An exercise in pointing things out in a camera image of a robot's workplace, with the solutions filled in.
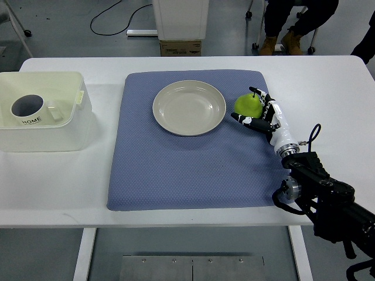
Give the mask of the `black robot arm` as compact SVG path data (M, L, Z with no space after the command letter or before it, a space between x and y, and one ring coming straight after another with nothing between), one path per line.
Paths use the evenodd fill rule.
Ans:
M347 280L355 280L356 272L365 269L374 276L374 214L355 203L354 188L332 178L316 152L299 153L297 149L297 145L289 144L278 151L282 166L290 173L272 194L274 205L307 216L315 236L342 242L347 258L356 257L355 246L370 257L350 266Z

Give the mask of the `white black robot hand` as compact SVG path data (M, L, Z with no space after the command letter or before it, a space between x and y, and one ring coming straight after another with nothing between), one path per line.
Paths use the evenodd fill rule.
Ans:
M298 142L290 133L289 124L279 103L261 89L249 87L249 90L260 97L261 116L254 118L232 112L231 117L246 128L265 134L268 143L274 147L275 154L281 158L299 153Z

